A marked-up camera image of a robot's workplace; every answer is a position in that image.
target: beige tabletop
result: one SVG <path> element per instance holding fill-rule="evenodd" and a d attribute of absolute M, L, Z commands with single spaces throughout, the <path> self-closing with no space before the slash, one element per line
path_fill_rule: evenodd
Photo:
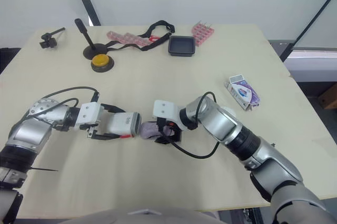
<path fill-rule="evenodd" d="M 337 196 L 337 146 L 277 54 L 254 25 L 214 25 L 215 33 L 193 57 L 172 57 L 167 42 L 148 52 L 127 48 L 109 52 L 115 66 L 91 70 L 82 55 L 87 43 L 75 28 L 55 37 L 58 47 L 41 49 L 36 32 L 0 75 L 0 139 L 40 97 L 72 86 L 92 86 L 100 102 L 138 111 L 152 120 L 156 99 L 185 106 L 206 91 L 221 106 L 262 136 L 300 170 L 305 185 L 320 198 Z M 90 27 L 93 41 L 107 43 L 106 33 L 142 34 L 147 27 Z M 175 35 L 190 35 L 191 26 L 176 26 Z M 155 30 L 158 35 L 166 31 Z M 261 97 L 261 105 L 244 111 L 224 82 L 243 74 Z M 92 92 L 75 90 L 55 97 L 89 102 Z M 191 158 L 170 145 L 140 137 L 110 141 L 87 138 L 85 131 L 53 131 L 19 190 L 24 195 L 19 218 L 64 218 L 131 206 L 175 206 L 197 210 L 268 205 L 249 172 L 225 147 L 209 159 Z M 182 135 L 181 145 L 207 154 L 215 140 L 199 127 Z"/>

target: silver robot arm segment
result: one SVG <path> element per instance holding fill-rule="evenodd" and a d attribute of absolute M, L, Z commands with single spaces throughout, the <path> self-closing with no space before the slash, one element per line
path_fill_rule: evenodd
<path fill-rule="evenodd" d="M 189 129 L 197 127 L 195 116 L 200 99 L 180 111 L 180 120 Z M 217 141 L 251 171 L 253 184 L 261 196 L 271 202 L 272 214 L 275 219 L 277 216 L 279 223 L 317 223 L 317 220 L 336 223 L 318 197 L 304 186 L 295 165 L 212 99 L 207 96 L 203 99 L 197 118 Z"/>

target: black cable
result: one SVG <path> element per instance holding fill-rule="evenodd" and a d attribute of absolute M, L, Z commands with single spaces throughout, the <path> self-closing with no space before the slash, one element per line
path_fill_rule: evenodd
<path fill-rule="evenodd" d="M 199 100 L 199 103 L 198 103 L 198 106 L 196 107 L 196 113 L 195 113 L 195 123 L 198 125 L 198 115 L 199 115 L 199 110 L 200 110 L 200 106 L 201 106 L 201 103 L 202 101 L 204 100 L 204 98 L 208 95 L 208 94 L 211 94 L 213 96 L 213 100 L 214 102 L 216 103 L 216 98 L 215 98 L 215 95 L 213 92 L 211 91 L 208 91 L 207 93 L 205 93 L 203 96 L 201 96 L 200 100 Z"/>
<path fill-rule="evenodd" d="M 216 98 L 215 98 L 215 95 L 214 93 L 212 93 L 211 91 L 208 91 L 207 93 L 205 93 L 203 96 L 201 96 L 200 100 L 199 100 L 199 103 L 198 103 L 198 106 L 196 108 L 196 113 L 195 113 L 195 122 L 198 123 L 198 114 L 199 114 L 199 110 L 200 110 L 200 106 L 201 106 L 201 103 L 202 101 L 204 100 L 204 98 L 208 95 L 208 94 L 211 94 L 213 96 L 213 100 L 214 102 L 216 102 Z M 190 157 L 193 157 L 193 158 L 197 158 L 197 159 L 205 159 L 205 158 L 208 158 L 208 157 L 211 157 L 217 150 L 220 142 L 217 142 L 213 148 L 213 150 L 205 155 L 205 156 L 198 156 L 198 155 L 195 155 L 193 153 L 190 153 L 188 152 L 187 150 L 183 149 L 182 147 L 180 147 L 179 145 L 177 145 L 174 141 L 172 141 L 166 134 L 164 134 L 164 131 L 161 130 L 159 131 L 159 133 L 165 138 L 165 140 L 167 140 L 170 144 L 172 144 L 175 148 L 177 148 L 178 150 L 180 150 L 181 152 L 185 153 L 186 155 L 190 156 Z"/>
<path fill-rule="evenodd" d="M 51 96 L 53 96 L 53 95 L 60 94 L 60 93 L 64 93 L 64 92 L 66 92 L 66 91 L 76 90 L 76 89 L 89 89 L 89 90 L 92 90 L 92 91 L 98 93 L 97 89 L 95 89 L 95 88 L 93 88 L 93 87 L 90 87 L 90 86 L 75 86 L 75 87 L 70 87 L 70 88 L 67 88 L 67 89 L 63 89 L 63 90 L 56 91 L 56 92 L 54 92 L 54 93 L 48 94 L 48 95 L 42 97 L 42 99 L 44 99 L 44 98 L 49 98 L 49 97 L 51 97 Z"/>

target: black strap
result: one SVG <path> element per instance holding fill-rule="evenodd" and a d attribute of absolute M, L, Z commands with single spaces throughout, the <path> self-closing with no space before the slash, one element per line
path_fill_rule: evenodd
<path fill-rule="evenodd" d="M 161 38 L 159 38 L 158 40 L 154 41 L 152 44 L 144 46 L 144 47 L 139 47 L 136 44 L 125 44 L 124 46 L 120 47 L 120 48 L 108 48 L 108 51 L 112 51 L 112 50 L 119 50 L 119 49 L 124 49 L 127 47 L 135 47 L 137 49 L 140 49 L 141 51 L 147 51 L 149 49 L 152 49 L 158 45 L 161 45 L 162 43 L 164 43 L 165 41 L 167 41 L 171 34 L 175 32 L 174 26 L 172 24 L 169 24 L 168 22 L 164 21 L 164 20 L 160 20 L 154 24 L 152 24 L 147 31 L 142 34 L 142 35 L 138 35 L 139 37 L 143 37 L 143 38 L 149 38 L 152 34 L 152 31 L 157 27 L 157 26 L 166 26 L 166 29 L 169 30 L 169 32 L 167 32 L 164 36 L 162 36 Z M 118 41 L 110 41 L 106 44 L 106 47 L 110 47 L 113 46 L 115 44 L 120 44 L 120 42 Z"/>

